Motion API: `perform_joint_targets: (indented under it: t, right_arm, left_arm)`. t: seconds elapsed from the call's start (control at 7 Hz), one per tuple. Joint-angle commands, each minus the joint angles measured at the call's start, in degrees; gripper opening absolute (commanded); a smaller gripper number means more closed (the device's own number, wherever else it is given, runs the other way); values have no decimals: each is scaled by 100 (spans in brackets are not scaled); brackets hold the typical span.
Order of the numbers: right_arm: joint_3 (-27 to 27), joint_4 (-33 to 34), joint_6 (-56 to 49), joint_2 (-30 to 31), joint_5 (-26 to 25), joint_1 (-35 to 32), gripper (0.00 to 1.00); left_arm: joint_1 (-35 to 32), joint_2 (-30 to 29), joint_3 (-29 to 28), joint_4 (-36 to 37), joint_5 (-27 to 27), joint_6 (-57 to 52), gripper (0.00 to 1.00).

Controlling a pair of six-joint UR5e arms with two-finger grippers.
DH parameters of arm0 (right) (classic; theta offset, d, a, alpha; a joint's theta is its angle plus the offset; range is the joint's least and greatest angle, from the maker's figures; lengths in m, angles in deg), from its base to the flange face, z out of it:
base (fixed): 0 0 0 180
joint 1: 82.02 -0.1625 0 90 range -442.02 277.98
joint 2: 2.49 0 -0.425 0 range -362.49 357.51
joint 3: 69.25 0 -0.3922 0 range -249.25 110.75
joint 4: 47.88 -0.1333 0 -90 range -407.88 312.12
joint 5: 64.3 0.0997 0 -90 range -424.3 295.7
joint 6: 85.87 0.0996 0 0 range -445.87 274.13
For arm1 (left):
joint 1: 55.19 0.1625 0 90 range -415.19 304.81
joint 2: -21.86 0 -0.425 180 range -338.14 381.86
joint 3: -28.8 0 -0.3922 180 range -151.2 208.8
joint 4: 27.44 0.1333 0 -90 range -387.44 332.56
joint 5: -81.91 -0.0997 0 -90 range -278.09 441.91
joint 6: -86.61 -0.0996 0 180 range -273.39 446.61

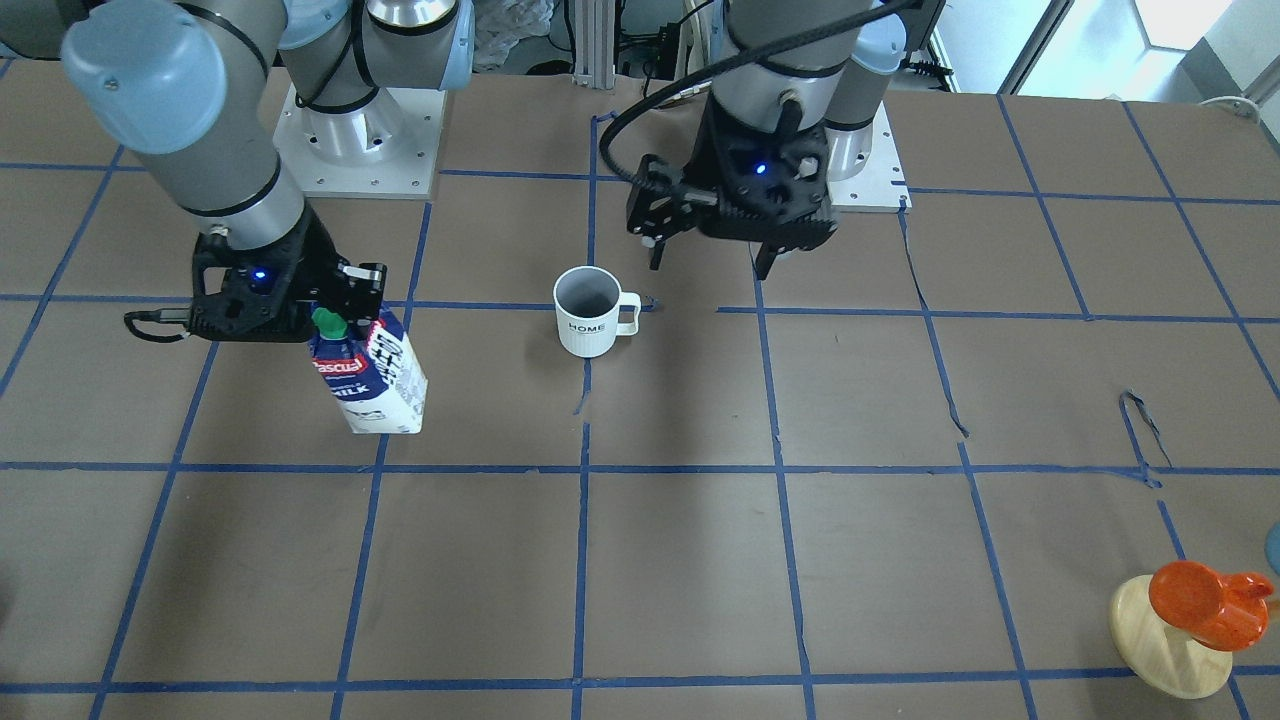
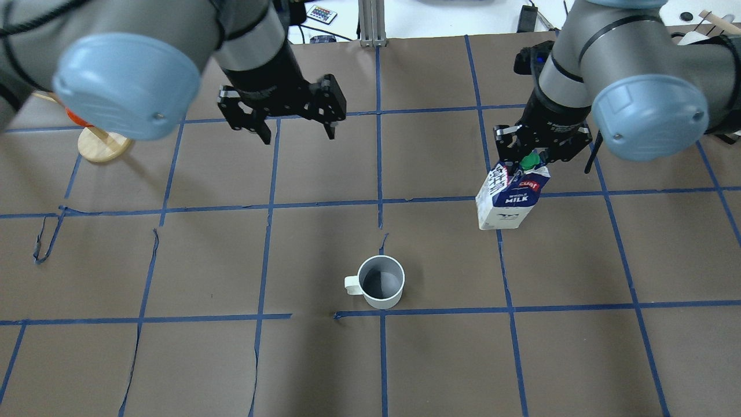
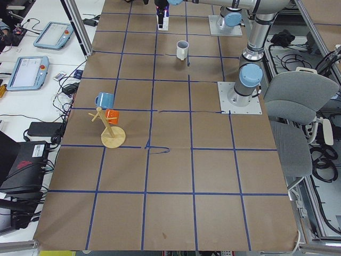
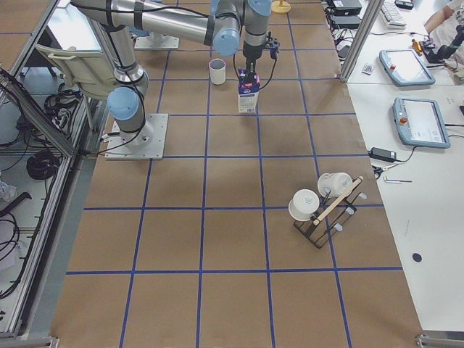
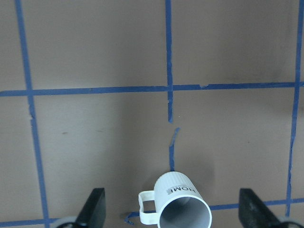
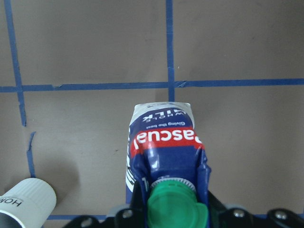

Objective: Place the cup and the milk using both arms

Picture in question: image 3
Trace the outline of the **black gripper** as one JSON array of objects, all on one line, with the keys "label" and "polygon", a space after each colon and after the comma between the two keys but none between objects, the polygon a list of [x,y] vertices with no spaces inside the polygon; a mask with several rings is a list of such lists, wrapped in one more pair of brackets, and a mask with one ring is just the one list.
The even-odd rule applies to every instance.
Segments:
[{"label": "black gripper", "polygon": [[157,10],[164,10],[167,6],[167,0],[155,0]]}]

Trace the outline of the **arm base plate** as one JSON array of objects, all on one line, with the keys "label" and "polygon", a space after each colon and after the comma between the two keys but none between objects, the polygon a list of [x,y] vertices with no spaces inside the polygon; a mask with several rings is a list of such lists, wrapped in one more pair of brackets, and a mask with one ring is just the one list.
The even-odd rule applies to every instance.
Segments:
[{"label": "arm base plate", "polygon": [[241,37],[240,25],[228,26],[220,15],[209,15],[210,34],[212,36]]},{"label": "arm base plate", "polygon": [[259,94],[254,88],[249,96],[240,96],[234,90],[235,82],[218,82],[218,95],[222,114],[261,115]]}]

